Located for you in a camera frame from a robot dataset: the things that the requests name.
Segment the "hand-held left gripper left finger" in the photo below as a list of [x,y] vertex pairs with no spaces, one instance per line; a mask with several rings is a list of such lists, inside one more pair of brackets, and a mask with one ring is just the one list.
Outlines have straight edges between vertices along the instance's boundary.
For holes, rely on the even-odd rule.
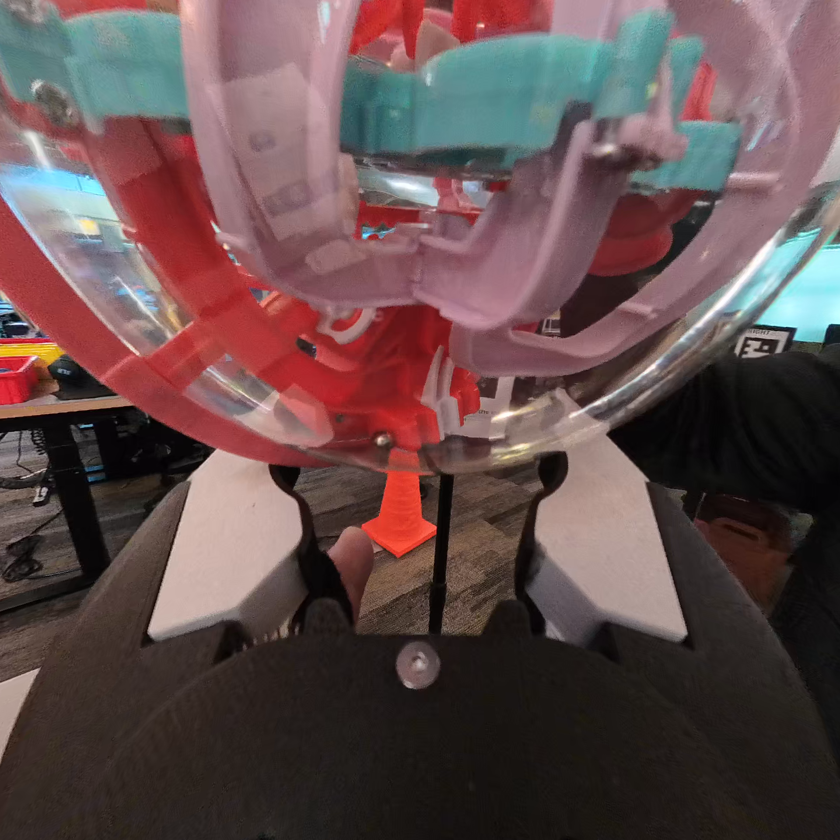
[[307,596],[298,500],[268,465],[216,451],[192,474],[148,635],[171,640],[217,623],[276,637]]

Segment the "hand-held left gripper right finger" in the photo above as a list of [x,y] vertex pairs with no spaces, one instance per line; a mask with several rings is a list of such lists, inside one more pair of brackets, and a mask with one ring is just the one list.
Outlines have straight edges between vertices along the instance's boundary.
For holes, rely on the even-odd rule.
[[533,500],[515,566],[537,635],[586,647],[612,624],[680,644],[688,631],[648,483],[605,436],[572,448]]

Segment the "clear maze ball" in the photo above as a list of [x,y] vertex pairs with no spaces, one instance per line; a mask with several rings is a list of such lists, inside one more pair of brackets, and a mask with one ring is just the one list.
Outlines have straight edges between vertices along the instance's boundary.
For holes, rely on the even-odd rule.
[[207,445],[597,438],[838,229],[838,2],[2,2],[2,291]]

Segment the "person's left hand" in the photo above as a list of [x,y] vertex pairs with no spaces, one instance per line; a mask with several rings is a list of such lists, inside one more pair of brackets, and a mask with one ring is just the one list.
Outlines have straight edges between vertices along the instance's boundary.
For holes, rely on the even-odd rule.
[[341,531],[327,551],[348,596],[353,622],[358,619],[365,587],[373,571],[375,552],[368,535],[357,527]]

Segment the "brown box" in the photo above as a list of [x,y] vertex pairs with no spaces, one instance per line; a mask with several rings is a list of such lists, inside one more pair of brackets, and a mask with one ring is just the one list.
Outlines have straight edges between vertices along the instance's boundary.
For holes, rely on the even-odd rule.
[[771,612],[793,552],[786,516],[759,502],[705,495],[695,524],[758,606]]

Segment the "wooden desk with black legs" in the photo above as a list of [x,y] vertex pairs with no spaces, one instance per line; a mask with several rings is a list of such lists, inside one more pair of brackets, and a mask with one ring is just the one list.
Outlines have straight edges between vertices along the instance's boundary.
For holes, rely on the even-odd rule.
[[25,432],[39,428],[45,435],[49,467],[56,473],[57,496],[79,563],[77,570],[60,573],[34,589],[3,596],[3,614],[83,592],[94,585],[108,568],[109,552],[77,442],[70,428],[100,421],[132,407],[130,401],[117,395],[62,401],[53,394],[2,406],[2,432]]

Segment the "black pole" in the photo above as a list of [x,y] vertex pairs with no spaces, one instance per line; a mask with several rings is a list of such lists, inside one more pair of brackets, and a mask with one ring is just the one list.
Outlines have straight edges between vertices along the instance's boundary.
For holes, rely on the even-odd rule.
[[442,474],[439,477],[437,497],[437,531],[434,546],[432,579],[428,594],[428,628],[432,635],[443,629],[447,600],[448,546],[451,531],[455,478]]

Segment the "orange cone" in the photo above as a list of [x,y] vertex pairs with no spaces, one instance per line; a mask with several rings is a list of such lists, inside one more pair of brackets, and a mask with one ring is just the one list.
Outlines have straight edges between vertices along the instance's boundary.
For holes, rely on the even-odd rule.
[[387,475],[379,514],[360,527],[381,549],[400,559],[434,539],[437,527],[424,518],[419,475]]

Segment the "black device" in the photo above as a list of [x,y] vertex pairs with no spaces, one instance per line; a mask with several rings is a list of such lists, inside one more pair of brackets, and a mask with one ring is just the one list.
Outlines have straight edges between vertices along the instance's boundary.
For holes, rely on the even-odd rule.
[[58,400],[68,402],[116,396],[112,389],[65,353],[48,364],[47,371],[57,385],[55,397]]

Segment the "red bin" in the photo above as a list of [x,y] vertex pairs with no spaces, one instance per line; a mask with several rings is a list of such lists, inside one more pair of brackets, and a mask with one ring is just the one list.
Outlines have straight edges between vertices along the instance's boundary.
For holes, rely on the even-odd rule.
[[39,383],[39,359],[35,355],[1,358],[1,406],[26,403]]

